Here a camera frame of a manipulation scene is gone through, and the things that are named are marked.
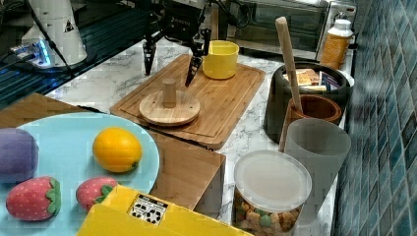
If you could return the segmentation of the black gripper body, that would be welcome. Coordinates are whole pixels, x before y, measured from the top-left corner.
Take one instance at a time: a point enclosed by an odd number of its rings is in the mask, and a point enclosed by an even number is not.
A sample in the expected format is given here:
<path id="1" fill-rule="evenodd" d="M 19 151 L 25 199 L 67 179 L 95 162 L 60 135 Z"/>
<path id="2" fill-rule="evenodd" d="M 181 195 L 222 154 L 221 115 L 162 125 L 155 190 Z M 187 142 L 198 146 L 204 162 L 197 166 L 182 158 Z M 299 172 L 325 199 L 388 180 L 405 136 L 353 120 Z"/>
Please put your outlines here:
<path id="1" fill-rule="evenodd" d="M 163 37 L 186 44 L 193 44 L 200 36 L 210 41 L 210 29 L 201 29 L 205 20 L 206 0 L 161 0 L 162 9 L 157 21 L 155 41 Z"/>

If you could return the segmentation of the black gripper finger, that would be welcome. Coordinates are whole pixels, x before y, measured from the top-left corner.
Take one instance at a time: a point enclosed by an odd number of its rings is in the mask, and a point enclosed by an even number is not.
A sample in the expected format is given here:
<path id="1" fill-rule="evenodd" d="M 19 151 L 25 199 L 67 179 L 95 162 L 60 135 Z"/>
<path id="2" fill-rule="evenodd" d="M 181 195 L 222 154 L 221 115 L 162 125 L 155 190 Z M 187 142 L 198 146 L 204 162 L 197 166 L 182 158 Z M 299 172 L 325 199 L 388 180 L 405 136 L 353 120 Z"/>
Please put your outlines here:
<path id="1" fill-rule="evenodd" d="M 207 56 L 209 54 L 209 43 L 210 43 L 210 36 L 211 36 L 211 30 L 210 29 L 202 29 L 201 34 L 204 38 L 204 43 L 199 44 L 195 42 L 193 39 L 191 39 L 187 46 L 190 47 L 192 50 L 192 58 L 190 60 L 189 68 L 188 68 L 188 74 L 185 82 L 185 87 L 187 88 L 193 78 L 196 76 L 198 70 L 200 69 L 201 65 L 203 64 L 203 57 Z"/>
<path id="2" fill-rule="evenodd" d="M 145 29 L 145 42 L 143 43 L 146 75 L 150 74 L 156 50 L 156 43 L 160 39 L 161 32 L 158 25 L 158 16 L 155 13 L 150 13 Z"/>

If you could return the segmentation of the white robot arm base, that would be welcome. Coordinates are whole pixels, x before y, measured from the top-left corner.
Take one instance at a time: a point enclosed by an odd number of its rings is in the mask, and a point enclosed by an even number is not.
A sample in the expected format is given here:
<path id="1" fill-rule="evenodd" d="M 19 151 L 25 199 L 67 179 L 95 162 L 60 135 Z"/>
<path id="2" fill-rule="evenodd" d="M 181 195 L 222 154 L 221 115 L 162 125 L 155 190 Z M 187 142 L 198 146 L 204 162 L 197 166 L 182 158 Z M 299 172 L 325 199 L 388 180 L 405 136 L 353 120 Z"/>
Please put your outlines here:
<path id="1" fill-rule="evenodd" d="M 96 52 L 83 43 L 70 0 L 27 0 L 33 26 L 12 47 L 16 59 L 44 73 L 77 71 L 91 63 Z"/>

